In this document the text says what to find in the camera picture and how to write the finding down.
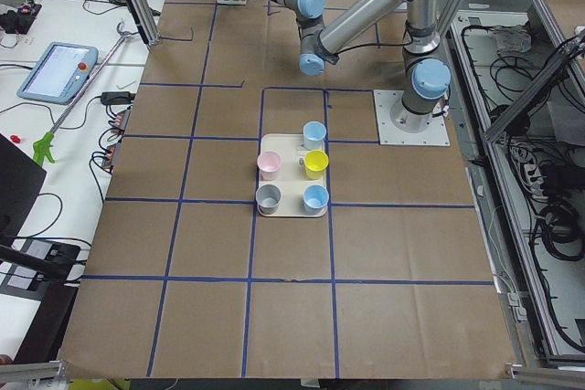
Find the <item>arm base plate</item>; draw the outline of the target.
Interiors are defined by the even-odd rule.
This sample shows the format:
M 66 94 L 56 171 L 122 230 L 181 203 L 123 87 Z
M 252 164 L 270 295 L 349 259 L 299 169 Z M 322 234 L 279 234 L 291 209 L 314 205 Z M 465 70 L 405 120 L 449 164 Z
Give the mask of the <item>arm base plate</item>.
M 441 106 L 425 115 L 408 111 L 402 102 L 402 90 L 373 90 L 379 143 L 385 146 L 451 145 Z

